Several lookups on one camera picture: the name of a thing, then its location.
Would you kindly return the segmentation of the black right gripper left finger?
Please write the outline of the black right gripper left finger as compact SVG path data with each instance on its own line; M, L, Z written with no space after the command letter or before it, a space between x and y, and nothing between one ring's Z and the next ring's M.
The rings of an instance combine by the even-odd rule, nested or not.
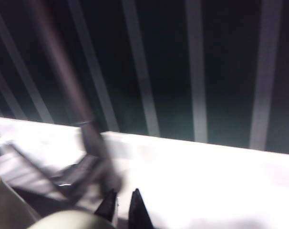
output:
M111 189L106 197L102 200L97 210L95 211L95 215L102 217L103 219L109 222L117 221L117 210L118 210L118 200L117 200L117 192L114 189Z

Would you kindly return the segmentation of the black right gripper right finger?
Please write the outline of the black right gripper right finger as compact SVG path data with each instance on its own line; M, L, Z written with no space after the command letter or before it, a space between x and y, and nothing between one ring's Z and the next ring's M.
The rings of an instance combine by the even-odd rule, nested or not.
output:
M154 229L150 216L145 207L141 193L138 188L132 193L129 213L128 213L129 229Z

